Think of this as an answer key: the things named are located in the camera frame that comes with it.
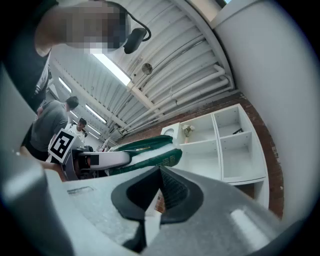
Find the ceiling fixture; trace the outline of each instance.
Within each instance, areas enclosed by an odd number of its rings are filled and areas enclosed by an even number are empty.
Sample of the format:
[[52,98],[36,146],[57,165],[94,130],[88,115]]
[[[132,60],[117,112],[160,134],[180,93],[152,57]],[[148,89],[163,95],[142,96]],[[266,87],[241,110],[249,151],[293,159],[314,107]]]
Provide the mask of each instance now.
[[89,133],[90,133],[93,137],[96,137],[96,138],[99,140],[99,138],[98,138],[97,136],[93,135],[90,131],[89,131]]
[[61,77],[59,77],[59,81],[70,93],[72,93],[72,90],[70,89],[70,87],[66,85],[66,83],[61,79]]
[[77,117],[77,115],[76,115],[75,113],[73,113],[72,111],[70,111],[70,112],[71,112],[71,114],[72,114],[72,115],[74,115],[76,118],[78,118],[78,117]]
[[103,53],[93,53],[103,65],[106,66],[108,70],[110,70],[125,86],[129,84],[131,78],[124,73],[116,64],[114,64],[106,55]]
[[101,135],[100,132],[98,132],[97,130],[93,129],[89,124],[87,126],[90,127],[92,130],[94,130],[97,134]]
[[107,123],[106,120],[104,120],[100,115],[98,115],[91,107],[89,107],[87,104],[85,104],[85,107],[90,110],[97,118],[99,118],[104,124]]

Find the white shirt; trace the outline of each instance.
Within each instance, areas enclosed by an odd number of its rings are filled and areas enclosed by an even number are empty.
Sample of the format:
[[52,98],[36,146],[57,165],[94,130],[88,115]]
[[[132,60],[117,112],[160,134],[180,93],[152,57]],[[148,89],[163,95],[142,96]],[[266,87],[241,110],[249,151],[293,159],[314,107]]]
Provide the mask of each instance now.
[[85,135],[84,135],[84,132],[81,130],[81,131],[78,131],[77,130],[77,125],[74,124],[72,126],[69,126],[69,129],[68,129],[68,132],[69,133],[73,133],[75,135],[78,135],[80,140],[84,143],[85,141]]

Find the flower bouquet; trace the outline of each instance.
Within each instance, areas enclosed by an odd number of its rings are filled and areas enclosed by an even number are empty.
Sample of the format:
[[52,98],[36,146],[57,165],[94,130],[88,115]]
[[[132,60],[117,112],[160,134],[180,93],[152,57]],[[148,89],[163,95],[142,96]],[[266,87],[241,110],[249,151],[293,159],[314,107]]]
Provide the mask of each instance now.
[[189,142],[189,137],[190,137],[191,133],[195,130],[195,127],[192,126],[192,125],[189,125],[189,124],[185,124],[182,127],[182,130],[183,130],[184,135],[185,135],[184,143],[186,144],[186,143]]

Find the brick wall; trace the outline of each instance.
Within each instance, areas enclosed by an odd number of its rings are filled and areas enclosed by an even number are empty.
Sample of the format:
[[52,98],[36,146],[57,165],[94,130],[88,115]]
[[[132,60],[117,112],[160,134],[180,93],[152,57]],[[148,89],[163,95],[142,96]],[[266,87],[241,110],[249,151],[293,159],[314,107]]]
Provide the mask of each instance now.
[[[210,104],[207,104],[201,108],[177,115],[171,119],[165,120],[161,123],[158,123],[152,127],[146,128],[135,134],[132,134],[132,135],[128,134],[128,136],[125,136],[124,138],[119,139],[117,143],[124,144],[124,143],[151,138],[151,137],[160,135],[161,130],[164,127],[167,127],[169,125],[172,125],[178,122],[184,122],[196,117],[200,117],[205,114],[208,114],[208,113],[211,113],[235,104],[241,104],[241,106],[247,113],[248,117],[250,118],[254,126],[254,129],[260,139],[261,146],[264,152],[267,169],[268,169],[269,191],[270,191],[269,209],[281,218],[283,215],[283,208],[284,208],[284,182],[283,182],[281,166],[278,161],[276,146],[274,144],[274,141],[266,125],[262,121],[258,112],[251,105],[251,103],[246,99],[246,97],[240,92],[234,95],[231,95],[229,97],[217,100]],[[247,195],[253,197],[253,194],[254,194],[253,184],[248,184],[245,186],[237,186],[237,187]]]

